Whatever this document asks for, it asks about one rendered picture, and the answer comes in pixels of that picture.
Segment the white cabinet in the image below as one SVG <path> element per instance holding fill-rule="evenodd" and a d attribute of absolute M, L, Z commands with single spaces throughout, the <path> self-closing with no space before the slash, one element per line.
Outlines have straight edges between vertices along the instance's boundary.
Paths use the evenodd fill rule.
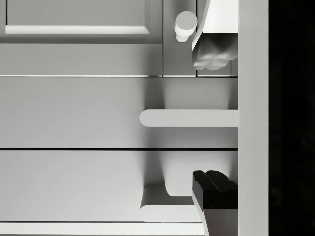
<path fill-rule="evenodd" d="M 206 0 L 0 0 L 0 236 L 205 236 L 237 184 L 237 58 L 196 71 Z"/>

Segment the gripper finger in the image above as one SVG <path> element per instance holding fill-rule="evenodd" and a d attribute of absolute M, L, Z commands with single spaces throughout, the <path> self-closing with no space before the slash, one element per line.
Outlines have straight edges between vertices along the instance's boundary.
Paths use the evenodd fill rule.
<path fill-rule="evenodd" d="M 192 199 L 205 236 L 238 236 L 238 186 L 222 172 L 193 172 Z"/>
<path fill-rule="evenodd" d="M 238 57 L 238 0 L 206 0 L 192 43 L 193 68 L 224 68 Z"/>

